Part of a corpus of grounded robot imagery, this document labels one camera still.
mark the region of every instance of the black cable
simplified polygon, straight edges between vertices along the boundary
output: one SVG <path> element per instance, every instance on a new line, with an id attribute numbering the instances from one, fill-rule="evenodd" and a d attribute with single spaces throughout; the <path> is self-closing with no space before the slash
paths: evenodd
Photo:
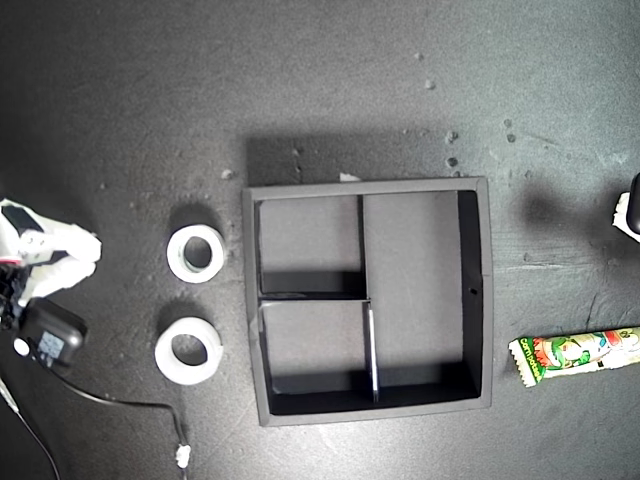
<path id="1" fill-rule="evenodd" d="M 109 407 L 148 408 L 148 409 L 156 409 L 156 410 L 165 410 L 170 412 L 171 416 L 173 417 L 173 425 L 176 430 L 176 434 L 178 435 L 180 445 L 188 445 L 187 437 L 185 436 L 182 430 L 180 417 L 178 416 L 178 412 L 172 405 L 169 405 L 167 403 L 146 403 L 146 402 L 130 402 L 125 400 L 111 400 L 111 399 L 100 397 L 99 395 L 95 395 L 93 393 L 87 392 L 86 390 L 83 390 L 82 388 L 74 385 L 69 380 L 67 380 L 62 375 L 60 375 L 58 372 L 56 372 L 51 367 L 49 367 L 44 362 L 44 360 L 38 356 L 37 353 L 34 353 L 34 352 L 37 352 L 36 348 L 34 348 L 33 345 L 30 345 L 30 346 L 32 347 L 31 349 L 32 358 L 38 363 L 38 365 L 40 365 L 43 369 L 45 369 L 47 372 L 51 373 L 51 375 L 53 375 L 58 380 L 60 380 L 68 390 L 72 391 L 73 393 L 75 393 L 76 395 L 79 395 L 82 398 L 86 398 L 87 400 L 92 400 L 96 403 L 99 403 L 101 405 L 106 405 Z M 181 468 L 180 470 L 182 471 L 182 480 L 187 480 L 187 469 Z"/>
<path id="2" fill-rule="evenodd" d="M 38 443 L 38 445 L 40 446 L 40 448 L 42 449 L 42 451 L 44 452 L 44 454 L 47 456 L 47 458 L 49 459 L 49 464 L 51 465 L 51 469 L 53 470 L 53 474 L 56 476 L 56 480 L 60 480 L 60 472 L 58 471 L 58 466 L 56 465 L 56 461 L 53 459 L 53 455 L 51 455 L 51 452 L 49 451 L 49 449 L 47 448 L 47 446 L 42 442 L 42 440 L 40 440 L 40 437 L 38 437 L 38 435 L 36 434 L 36 432 L 33 431 L 33 429 L 31 428 L 31 426 L 27 423 L 27 421 L 25 420 L 25 418 L 22 416 L 21 413 L 16 412 L 16 415 L 18 415 L 18 418 L 20 419 L 20 421 L 22 422 L 22 424 L 25 426 L 25 428 L 29 431 L 29 433 L 31 434 L 31 436 L 33 437 L 33 439 Z"/>

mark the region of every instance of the masking tape roll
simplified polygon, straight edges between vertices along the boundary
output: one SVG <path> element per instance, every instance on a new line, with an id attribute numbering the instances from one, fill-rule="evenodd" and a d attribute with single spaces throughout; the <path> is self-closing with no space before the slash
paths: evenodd
<path id="1" fill-rule="evenodd" d="M 187 365 L 181 362 L 171 342 L 178 335 L 191 335 L 202 342 L 207 359 L 200 365 Z M 158 339 L 156 344 L 156 363 L 158 368 L 172 382 L 180 385 L 195 385 L 210 378 L 218 370 L 222 360 L 222 342 L 213 326 L 196 317 L 176 320 Z"/>
<path id="2" fill-rule="evenodd" d="M 211 250 L 209 265 L 200 268 L 185 257 L 185 248 L 192 238 L 204 240 Z M 225 248 L 222 236 L 207 225 L 190 225 L 171 236 L 167 246 L 169 268 L 176 277 L 188 283 L 203 283 L 211 280 L 224 265 Z"/>

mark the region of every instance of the white object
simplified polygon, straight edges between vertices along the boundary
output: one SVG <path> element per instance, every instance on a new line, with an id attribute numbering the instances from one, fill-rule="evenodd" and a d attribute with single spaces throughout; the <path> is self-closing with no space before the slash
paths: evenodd
<path id="1" fill-rule="evenodd" d="M 2 381 L 1 378 L 0 378 L 0 396 L 4 398 L 4 401 L 7 402 L 7 405 L 9 405 L 9 408 L 13 410 L 14 413 L 20 415 L 20 409 L 18 408 L 18 404 L 14 400 L 13 395 L 11 395 L 11 392 L 9 391 L 9 387 L 5 385 L 5 383 Z"/>
<path id="2" fill-rule="evenodd" d="M 176 451 L 176 462 L 178 467 L 183 470 L 189 466 L 189 455 L 191 455 L 191 447 L 189 445 L 180 445 Z"/>
<path id="3" fill-rule="evenodd" d="M 171 342 L 178 335 L 191 335 L 202 342 L 207 352 L 204 363 L 187 365 L 176 357 Z M 176 320 L 160 335 L 155 356 L 158 368 L 169 380 L 180 385 L 195 385 L 216 373 L 222 360 L 222 352 L 220 335 L 210 323 L 201 318 L 185 317 Z"/>
<path id="4" fill-rule="evenodd" d="M 52 263 L 56 252 L 67 256 Z M 0 201 L 0 262 L 32 267 L 21 306 L 89 277 L 101 253 L 100 240 L 78 225 L 43 217 L 8 199 Z"/>
<path id="5" fill-rule="evenodd" d="M 627 224 L 627 209 L 629 208 L 629 192 L 620 195 L 616 205 L 616 213 L 613 214 L 613 226 L 619 228 L 624 233 L 640 243 L 640 235 L 634 233 Z"/>
<path id="6" fill-rule="evenodd" d="M 356 177 L 355 175 L 351 175 L 350 173 L 340 172 L 340 181 L 341 182 L 361 182 L 362 179 L 360 177 Z"/>
<path id="7" fill-rule="evenodd" d="M 27 355 L 29 355 L 29 352 L 31 352 L 31 349 L 29 348 L 29 344 L 21 338 L 16 338 L 13 341 L 13 349 L 21 357 L 26 357 Z"/>
<path id="8" fill-rule="evenodd" d="M 200 268 L 185 258 L 185 248 L 192 238 L 207 242 L 211 250 L 209 265 Z M 167 260 L 176 277 L 188 283 L 203 283 L 211 280 L 224 265 L 225 248 L 222 236 L 207 225 L 190 225 L 178 230 L 169 240 Z"/>

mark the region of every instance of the green candy wrapper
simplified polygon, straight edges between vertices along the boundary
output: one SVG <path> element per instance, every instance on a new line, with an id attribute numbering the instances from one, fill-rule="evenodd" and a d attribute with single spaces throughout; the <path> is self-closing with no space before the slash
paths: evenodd
<path id="1" fill-rule="evenodd" d="M 565 337 L 523 337 L 509 344 L 526 387 L 542 379 L 640 362 L 640 327 Z"/>

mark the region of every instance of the small hole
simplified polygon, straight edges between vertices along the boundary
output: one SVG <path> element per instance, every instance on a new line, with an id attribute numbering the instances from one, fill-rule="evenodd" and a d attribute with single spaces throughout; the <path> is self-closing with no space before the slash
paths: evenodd
<path id="1" fill-rule="evenodd" d="M 190 238 L 184 247 L 184 258 L 194 268 L 205 268 L 211 263 L 211 247 L 202 238 Z"/>
<path id="2" fill-rule="evenodd" d="M 200 340 L 192 335 L 177 335 L 171 341 L 173 354 L 186 365 L 192 367 L 207 361 L 207 350 Z"/>

